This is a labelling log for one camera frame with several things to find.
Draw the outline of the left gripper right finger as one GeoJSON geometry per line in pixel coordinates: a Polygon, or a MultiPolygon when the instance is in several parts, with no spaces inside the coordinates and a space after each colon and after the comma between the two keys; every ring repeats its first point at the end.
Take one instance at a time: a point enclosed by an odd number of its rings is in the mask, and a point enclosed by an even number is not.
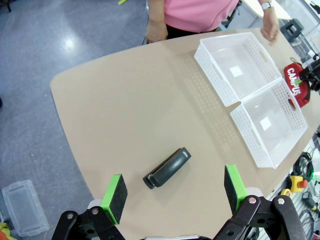
{"type": "Polygon", "coordinates": [[[224,167],[224,189],[232,212],[215,240],[245,240],[254,228],[261,228],[271,240],[303,240],[299,215],[286,195],[272,200],[250,195],[236,165],[224,167]]]}

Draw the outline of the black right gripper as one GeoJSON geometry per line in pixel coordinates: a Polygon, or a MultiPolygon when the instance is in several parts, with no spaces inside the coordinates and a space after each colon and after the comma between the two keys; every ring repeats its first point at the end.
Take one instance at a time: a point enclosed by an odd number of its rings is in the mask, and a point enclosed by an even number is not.
{"type": "Polygon", "coordinates": [[[309,83],[310,89],[313,91],[320,90],[320,59],[315,60],[299,72],[294,83],[299,85],[302,82],[309,83]]]}

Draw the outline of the person's right hand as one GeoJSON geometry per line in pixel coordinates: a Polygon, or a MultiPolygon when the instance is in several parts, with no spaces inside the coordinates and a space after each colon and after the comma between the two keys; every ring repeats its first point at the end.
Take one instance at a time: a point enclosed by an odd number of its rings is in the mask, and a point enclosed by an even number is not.
{"type": "Polygon", "coordinates": [[[168,30],[164,20],[150,19],[146,29],[146,43],[156,43],[164,41],[168,37],[168,30]]]}

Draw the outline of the person's left hand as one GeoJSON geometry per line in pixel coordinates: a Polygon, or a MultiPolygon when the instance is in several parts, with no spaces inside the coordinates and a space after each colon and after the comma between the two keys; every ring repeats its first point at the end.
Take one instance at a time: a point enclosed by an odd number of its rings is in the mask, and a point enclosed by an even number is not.
{"type": "Polygon", "coordinates": [[[274,44],[280,32],[278,24],[264,24],[260,29],[262,36],[269,42],[270,45],[274,44]]]}

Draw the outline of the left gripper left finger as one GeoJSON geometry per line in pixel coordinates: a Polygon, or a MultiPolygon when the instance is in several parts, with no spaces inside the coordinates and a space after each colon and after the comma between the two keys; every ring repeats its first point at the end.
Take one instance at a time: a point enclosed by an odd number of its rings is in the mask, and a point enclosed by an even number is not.
{"type": "Polygon", "coordinates": [[[101,203],[79,214],[68,210],[61,214],[53,240],[123,240],[118,230],[128,190],[122,174],[115,174],[101,203]]]}

